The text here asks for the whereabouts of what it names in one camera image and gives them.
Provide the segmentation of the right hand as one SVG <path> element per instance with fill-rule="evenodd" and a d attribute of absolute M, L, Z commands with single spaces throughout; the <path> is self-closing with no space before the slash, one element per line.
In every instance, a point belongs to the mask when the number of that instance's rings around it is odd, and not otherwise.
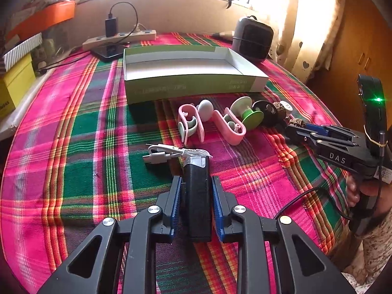
<path fill-rule="evenodd" d="M 360 193 L 368 196 L 377 196 L 379 190 L 379 181 L 372 179 L 360 183 L 352 175 L 346 178 L 346 195 L 347 203 L 354 207 L 360 200 Z M 381 194 L 377 203 L 374 217 L 387 214 L 391 210 L 391 184 L 382 183 Z"/>

